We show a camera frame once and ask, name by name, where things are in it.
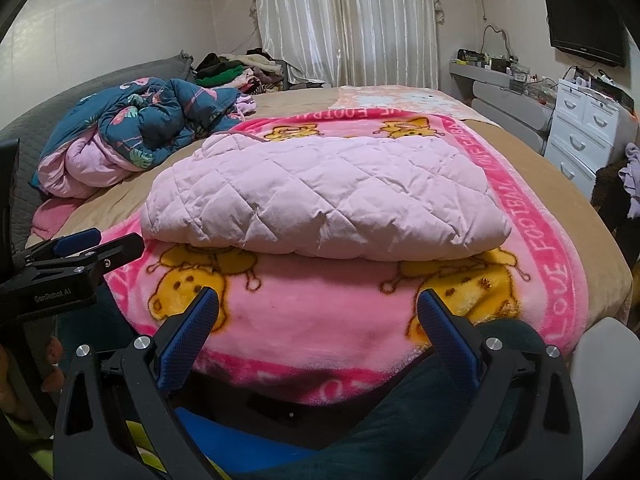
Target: tv screen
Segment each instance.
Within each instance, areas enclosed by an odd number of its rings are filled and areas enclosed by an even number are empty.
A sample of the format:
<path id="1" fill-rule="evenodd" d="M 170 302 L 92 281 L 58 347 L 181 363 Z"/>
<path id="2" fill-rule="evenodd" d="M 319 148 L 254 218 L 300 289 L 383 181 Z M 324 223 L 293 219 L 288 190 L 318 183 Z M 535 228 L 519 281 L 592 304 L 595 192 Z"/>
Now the tv screen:
<path id="1" fill-rule="evenodd" d="M 551 46 L 609 66 L 625 66 L 625 29 L 608 0 L 546 0 Z"/>

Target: drawer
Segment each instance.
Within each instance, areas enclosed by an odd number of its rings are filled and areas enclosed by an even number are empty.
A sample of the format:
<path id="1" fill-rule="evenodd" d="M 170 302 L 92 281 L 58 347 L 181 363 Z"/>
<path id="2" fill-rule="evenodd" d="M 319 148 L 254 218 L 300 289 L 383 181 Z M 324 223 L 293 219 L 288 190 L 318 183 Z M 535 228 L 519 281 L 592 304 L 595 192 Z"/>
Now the drawer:
<path id="1" fill-rule="evenodd" d="M 558 87 L 558 100 L 556 101 L 556 112 L 571 117 L 577 123 L 582 123 L 584 115 L 584 104 L 587 96 L 573 88 L 563 85 Z"/>
<path id="2" fill-rule="evenodd" d="M 588 98 L 584 107 L 584 125 L 601 139 L 613 144 L 618 130 L 619 112 L 597 99 Z"/>
<path id="3" fill-rule="evenodd" d="M 573 182 L 580 192 L 591 200 L 593 186 L 596 183 L 596 176 L 589 168 L 575 160 L 571 155 L 559 148 L 552 142 L 548 143 L 545 151 L 545 158 L 549 160 L 565 178 Z"/>
<path id="4" fill-rule="evenodd" d="M 551 142 L 564 148 L 593 173 L 609 163 L 613 150 L 612 146 L 599 137 L 590 137 L 576 130 L 561 115 L 554 118 L 549 138 Z"/>

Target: person's leg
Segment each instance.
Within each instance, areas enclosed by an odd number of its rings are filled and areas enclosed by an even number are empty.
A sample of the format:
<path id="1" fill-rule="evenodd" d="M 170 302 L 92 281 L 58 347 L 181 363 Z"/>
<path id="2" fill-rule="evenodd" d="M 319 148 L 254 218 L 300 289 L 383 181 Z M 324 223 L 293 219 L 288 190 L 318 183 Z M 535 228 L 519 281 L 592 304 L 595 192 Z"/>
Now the person's leg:
<path id="1" fill-rule="evenodd" d="M 478 328 L 484 337 L 496 336 L 510 348 L 532 352 L 544 348 L 535 330 L 518 320 L 496 320 Z M 314 457 L 238 474 L 234 480 L 410 480 L 442 451 L 469 400 L 455 389 L 438 357 L 432 356 L 417 365 L 345 438 Z M 502 418 L 504 427 L 510 414 Z M 499 446 L 504 431 L 497 433 L 493 440 Z"/>
<path id="2" fill-rule="evenodd" d="M 66 372 L 76 348 L 90 344 L 96 351 L 115 350 L 129 345 L 135 331 L 120 313 L 106 283 L 96 289 L 95 305 L 61 314 L 56 319 L 56 336 L 65 349 L 60 369 Z"/>

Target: tan bedspread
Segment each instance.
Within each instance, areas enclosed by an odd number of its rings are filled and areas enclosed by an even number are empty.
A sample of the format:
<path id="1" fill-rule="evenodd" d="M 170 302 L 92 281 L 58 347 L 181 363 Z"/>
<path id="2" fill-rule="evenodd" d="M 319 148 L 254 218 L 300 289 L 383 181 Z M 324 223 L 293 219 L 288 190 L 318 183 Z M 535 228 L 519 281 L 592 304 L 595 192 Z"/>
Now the tan bedspread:
<path id="1" fill-rule="evenodd" d="M 337 88 L 259 95 L 255 99 L 257 114 L 252 118 L 286 117 L 325 110 L 337 98 Z M 548 160 L 505 130 L 478 121 L 465 123 L 507 158 L 574 242 L 589 290 L 587 327 L 607 316 L 626 321 L 631 299 L 631 272 L 613 237 L 577 187 Z M 129 217 L 144 202 L 155 177 L 176 161 L 190 156 L 201 145 L 202 141 L 196 142 L 172 155 L 158 168 L 94 195 L 71 215 L 58 236 L 90 227 L 104 231 Z M 28 244 L 37 241 L 40 241 L 38 237 L 31 236 Z"/>

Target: yellow bear print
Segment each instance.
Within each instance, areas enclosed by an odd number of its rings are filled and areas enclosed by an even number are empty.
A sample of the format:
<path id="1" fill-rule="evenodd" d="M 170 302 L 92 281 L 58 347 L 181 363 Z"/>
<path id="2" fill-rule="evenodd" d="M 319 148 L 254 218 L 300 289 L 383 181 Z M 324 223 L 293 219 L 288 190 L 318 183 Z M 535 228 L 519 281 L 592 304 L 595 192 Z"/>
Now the yellow bear print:
<path id="1" fill-rule="evenodd" d="M 446 262 L 399 262 L 395 278 L 381 283 L 380 291 L 393 294 L 400 281 L 422 278 L 414 303 L 418 294 L 432 288 L 452 313 L 466 316 L 474 324 L 515 318 L 520 309 L 510 269 L 515 269 L 524 281 L 531 280 L 520 270 L 515 254 L 502 249 Z M 407 325 L 406 336 L 416 344 L 429 341 L 415 314 Z"/>
<path id="2" fill-rule="evenodd" d="M 429 126 L 429 120 L 426 117 L 416 117 L 410 121 L 384 121 L 385 126 L 376 131 L 376 134 L 388 134 L 391 139 L 399 139 L 399 137 L 420 135 L 429 137 L 438 135 L 436 130 Z"/>
<path id="3" fill-rule="evenodd" d="M 158 267 L 169 269 L 149 298 L 149 312 L 158 321 L 181 314 L 203 286 L 210 286 L 218 294 L 220 303 L 218 319 L 211 329 L 212 333 L 216 332 L 228 321 L 226 277 L 244 274 L 245 289 L 255 292 L 262 286 L 254 273 L 257 261 L 255 254 L 235 247 L 205 249 L 178 244 L 162 253 L 158 263 L 146 268 L 149 273 Z"/>
<path id="4" fill-rule="evenodd" d="M 300 124 L 300 126 L 276 126 L 270 134 L 264 136 L 269 140 L 287 140 L 295 137 L 322 135 L 317 124 Z"/>

